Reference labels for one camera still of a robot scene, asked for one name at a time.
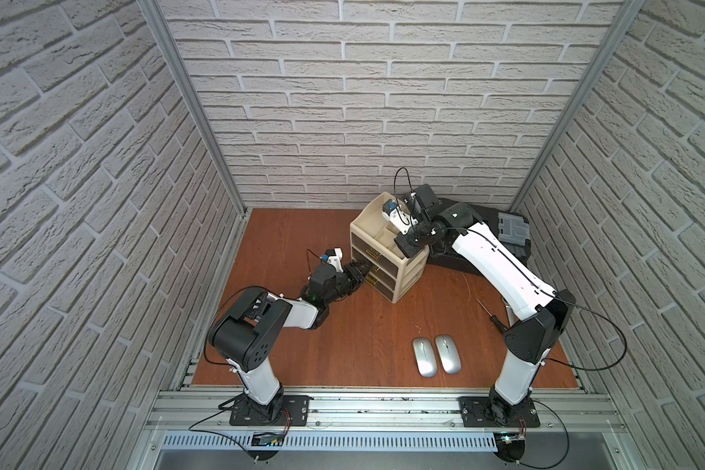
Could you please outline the clear top drawer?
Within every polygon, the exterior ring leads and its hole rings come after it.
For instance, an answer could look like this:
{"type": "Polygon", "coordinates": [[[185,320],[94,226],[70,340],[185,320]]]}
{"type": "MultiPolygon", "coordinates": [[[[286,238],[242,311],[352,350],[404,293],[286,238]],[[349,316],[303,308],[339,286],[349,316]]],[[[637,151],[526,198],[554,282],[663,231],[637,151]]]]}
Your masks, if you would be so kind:
{"type": "Polygon", "coordinates": [[[368,250],[352,247],[352,257],[355,260],[368,260],[372,264],[371,271],[374,273],[386,274],[391,278],[396,278],[399,274],[399,268],[383,255],[373,256],[368,250]]]}

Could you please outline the beige drawer organizer cabinet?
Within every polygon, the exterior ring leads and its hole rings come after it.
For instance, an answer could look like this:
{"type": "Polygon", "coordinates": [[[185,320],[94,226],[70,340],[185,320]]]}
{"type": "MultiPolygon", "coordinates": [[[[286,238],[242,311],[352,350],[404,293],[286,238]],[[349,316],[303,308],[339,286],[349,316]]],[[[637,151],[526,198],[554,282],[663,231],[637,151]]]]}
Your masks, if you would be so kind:
{"type": "Polygon", "coordinates": [[[351,252],[352,247],[358,250],[368,250],[373,256],[383,255],[399,268],[395,278],[396,288],[393,291],[395,303],[421,278],[429,257],[429,249],[424,248],[416,257],[406,258],[395,243],[395,238],[401,234],[392,223],[382,215],[382,205],[394,197],[383,192],[372,200],[350,224],[351,252]]]}

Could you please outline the silver computer mouse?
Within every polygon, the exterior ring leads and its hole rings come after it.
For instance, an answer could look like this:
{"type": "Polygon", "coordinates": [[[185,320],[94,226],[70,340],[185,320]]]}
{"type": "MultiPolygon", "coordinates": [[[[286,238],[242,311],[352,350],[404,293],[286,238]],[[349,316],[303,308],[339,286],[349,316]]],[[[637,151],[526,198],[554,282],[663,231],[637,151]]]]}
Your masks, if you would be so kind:
{"type": "Polygon", "coordinates": [[[438,364],[431,342],[427,338],[416,338],[412,341],[416,367],[424,378],[434,377],[438,372],[438,364]]]}
{"type": "Polygon", "coordinates": [[[435,338],[435,344],[443,370],[450,375],[460,372],[462,363],[454,339],[448,335],[440,335],[435,338]]]}

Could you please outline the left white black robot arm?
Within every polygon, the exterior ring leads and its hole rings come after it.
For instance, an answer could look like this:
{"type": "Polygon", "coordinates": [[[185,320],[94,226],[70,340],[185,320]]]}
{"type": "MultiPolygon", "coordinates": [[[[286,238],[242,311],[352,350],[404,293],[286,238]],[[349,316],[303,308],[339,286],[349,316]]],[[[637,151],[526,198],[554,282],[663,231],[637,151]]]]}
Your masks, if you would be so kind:
{"type": "Polygon", "coordinates": [[[272,422],[283,410],[284,389],[274,375],[269,354],[285,328],[315,330],[329,317],[331,305],[362,287],[370,262],[349,262],[337,268],[319,264],[299,299],[250,286],[213,324],[207,343],[235,368],[244,386],[242,403],[272,422]]]}

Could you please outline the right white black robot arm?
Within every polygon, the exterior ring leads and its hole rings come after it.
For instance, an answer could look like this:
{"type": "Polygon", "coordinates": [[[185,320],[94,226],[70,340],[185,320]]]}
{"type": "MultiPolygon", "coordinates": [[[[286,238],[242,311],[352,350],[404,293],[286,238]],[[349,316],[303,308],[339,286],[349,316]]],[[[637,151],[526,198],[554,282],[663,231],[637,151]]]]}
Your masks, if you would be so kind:
{"type": "Polygon", "coordinates": [[[398,203],[389,200],[382,206],[382,215],[397,227],[396,244],[407,258],[426,246],[446,244],[471,262],[513,310],[516,321],[503,332],[507,353],[487,406],[491,420],[509,421],[528,403],[542,362],[566,328],[574,296],[567,290],[556,292],[520,264],[464,203],[440,213],[423,210],[406,215],[398,203]]]}

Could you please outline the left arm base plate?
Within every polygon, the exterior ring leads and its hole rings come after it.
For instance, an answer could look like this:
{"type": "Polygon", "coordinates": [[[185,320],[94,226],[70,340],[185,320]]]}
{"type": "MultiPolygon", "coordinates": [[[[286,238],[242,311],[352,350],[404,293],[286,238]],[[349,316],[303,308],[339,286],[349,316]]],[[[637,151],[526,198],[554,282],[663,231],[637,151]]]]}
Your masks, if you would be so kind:
{"type": "Polygon", "coordinates": [[[284,395],[273,399],[268,405],[260,405],[241,394],[233,403],[229,424],[235,427],[305,427],[310,401],[310,396],[284,395]]]}

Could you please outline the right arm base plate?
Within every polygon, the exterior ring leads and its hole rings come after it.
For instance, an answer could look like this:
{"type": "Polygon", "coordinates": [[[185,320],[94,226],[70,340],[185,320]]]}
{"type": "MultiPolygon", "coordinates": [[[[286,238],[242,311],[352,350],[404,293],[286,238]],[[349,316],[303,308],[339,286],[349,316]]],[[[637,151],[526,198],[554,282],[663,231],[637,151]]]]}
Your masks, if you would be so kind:
{"type": "Polygon", "coordinates": [[[501,398],[467,396],[457,399],[465,428],[540,428],[541,422],[530,397],[517,405],[501,398]]]}

